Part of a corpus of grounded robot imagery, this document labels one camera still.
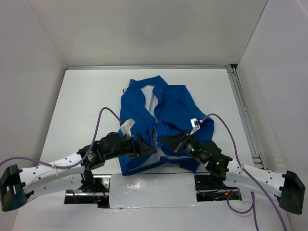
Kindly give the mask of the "blue zip jacket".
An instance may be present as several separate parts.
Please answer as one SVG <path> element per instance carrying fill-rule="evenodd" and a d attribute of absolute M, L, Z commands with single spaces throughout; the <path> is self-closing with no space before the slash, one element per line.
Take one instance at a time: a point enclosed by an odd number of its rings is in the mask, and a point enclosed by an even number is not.
<path fill-rule="evenodd" d="M 129 176 L 166 163 L 196 172 L 200 163 L 184 151 L 174 153 L 160 141 L 161 137 L 191 131 L 191 119 L 204 119 L 205 114 L 184 85 L 169 85 L 160 77 L 143 80 L 131 79 L 121 96 L 120 119 L 134 120 L 131 134 L 137 133 L 157 152 L 144 158 L 119 157 L 122 175 Z"/>

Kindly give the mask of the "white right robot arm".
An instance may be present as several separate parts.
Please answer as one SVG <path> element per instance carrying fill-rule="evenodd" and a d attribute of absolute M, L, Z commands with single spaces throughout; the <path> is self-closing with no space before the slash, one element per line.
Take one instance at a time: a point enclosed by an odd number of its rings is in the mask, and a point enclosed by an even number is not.
<path fill-rule="evenodd" d="M 296 173 L 277 173 L 239 164 L 224 155 L 213 141 L 200 144 L 187 130 L 178 135 L 160 137 L 159 140 L 173 152 L 184 151 L 205 164 L 211 174 L 212 187 L 220 189 L 226 185 L 243 188 L 277 199 L 279 207 L 287 212 L 302 214 L 306 187 Z"/>

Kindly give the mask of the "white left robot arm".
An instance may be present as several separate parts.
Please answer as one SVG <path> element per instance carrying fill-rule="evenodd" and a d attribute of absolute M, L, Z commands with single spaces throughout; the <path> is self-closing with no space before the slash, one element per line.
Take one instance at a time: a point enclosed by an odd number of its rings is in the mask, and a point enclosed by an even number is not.
<path fill-rule="evenodd" d="M 103 167 L 107 160 L 124 155 L 141 158 L 156 152 L 139 133 L 133 139 L 110 132 L 92 146 L 57 160 L 51 167 L 9 166 L 0 179 L 1 208 L 4 212 L 16 210 L 39 196 L 63 190 L 90 192 L 96 186 L 92 171 Z"/>

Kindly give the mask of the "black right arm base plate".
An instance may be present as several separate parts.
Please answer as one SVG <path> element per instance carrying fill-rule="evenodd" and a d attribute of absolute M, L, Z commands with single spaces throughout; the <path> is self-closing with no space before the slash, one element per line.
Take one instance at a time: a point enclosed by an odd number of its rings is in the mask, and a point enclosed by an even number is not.
<path fill-rule="evenodd" d="M 198 202 L 241 200 L 239 190 L 226 186 L 208 172 L 194 173 L 194 189 Z"/>

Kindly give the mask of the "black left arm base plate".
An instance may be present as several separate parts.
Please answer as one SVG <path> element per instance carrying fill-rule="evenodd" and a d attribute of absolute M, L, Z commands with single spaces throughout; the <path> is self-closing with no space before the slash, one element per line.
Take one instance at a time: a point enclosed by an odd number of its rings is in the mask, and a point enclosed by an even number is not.
<path fill-rule="evenodd" d="M 81 174 L 81 186 L 76 190 L 65 191 L 65 205 L 94 204 L 98 208 L 109 208 L 111 175 Z"/>

